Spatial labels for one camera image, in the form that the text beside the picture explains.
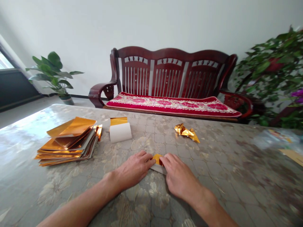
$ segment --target patterned tablecloth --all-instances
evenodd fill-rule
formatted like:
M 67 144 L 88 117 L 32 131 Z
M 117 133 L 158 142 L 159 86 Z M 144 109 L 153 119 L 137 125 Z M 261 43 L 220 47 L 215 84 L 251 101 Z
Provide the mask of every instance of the patterned tablecloth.
M 46 131 L 76 116 L 103 124 L 93 157 L 40 167 L 36 151 Z M 132 140 L 112 144 L 110 117 L 128 117 Z M 178 136 L 194 128 L 201 143 Z M 219 199 L 240 226 L 290 226 L 303 212 L 303 170 L 279 151 L 259 150 L 252 138 L 264 128 L 207 120 L 52 105 L 0 130 L 0 226 L 36 226 L 92 187 L 105 173 L 144 149 L 176 154 Z M 149 170 L 119 194 L 90 226 L 204 226 L 197 213 L 171 195 L 162 174 Z

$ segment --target floral cushion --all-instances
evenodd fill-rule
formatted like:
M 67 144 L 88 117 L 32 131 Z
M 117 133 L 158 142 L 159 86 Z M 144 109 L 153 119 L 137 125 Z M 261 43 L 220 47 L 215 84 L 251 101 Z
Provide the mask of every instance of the floral cushion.
M 121 92 L 106 103 L 107 107 L 151 111 L 168 114 L 212 117 L 239 117 L 242 114 L 220 102 L 216 97 L 205 99 L 169 98 L 132 95 Z

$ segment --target gold origami crane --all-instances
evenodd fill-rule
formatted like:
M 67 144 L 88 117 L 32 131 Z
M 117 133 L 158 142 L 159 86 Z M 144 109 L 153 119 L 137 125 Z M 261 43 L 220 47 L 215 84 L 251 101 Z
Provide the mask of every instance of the gold origami crane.
M 188 130 L 187 128 L 185 128 L 182 124 L 178 124 L 175 126 L 175 130 L 176 132 L 181 135 L 181 136 L 187 136 L 189 138 L 191 138 L 193 141 L 195 141 L 196 143 L 200 143 L 194 129 L 190 129 Z

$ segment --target bench backrest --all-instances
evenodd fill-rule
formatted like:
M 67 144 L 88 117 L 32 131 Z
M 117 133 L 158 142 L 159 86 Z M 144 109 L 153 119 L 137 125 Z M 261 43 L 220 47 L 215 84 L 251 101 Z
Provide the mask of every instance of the bench backrest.
M 135 46 L 114 48 L 110 58 L 118 92 L 185 98 L 217 96 L 219 89 L 227 88 L 237 61 L 237 55 L 216 50 L 187 53 Z

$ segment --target window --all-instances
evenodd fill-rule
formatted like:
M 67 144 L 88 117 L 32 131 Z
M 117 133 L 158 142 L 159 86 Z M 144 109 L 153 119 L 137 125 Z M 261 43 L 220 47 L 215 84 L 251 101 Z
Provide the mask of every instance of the window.
M 14 68 L 14 66 L 0 52 L 0 69 L 10 69 L 10 68 Z

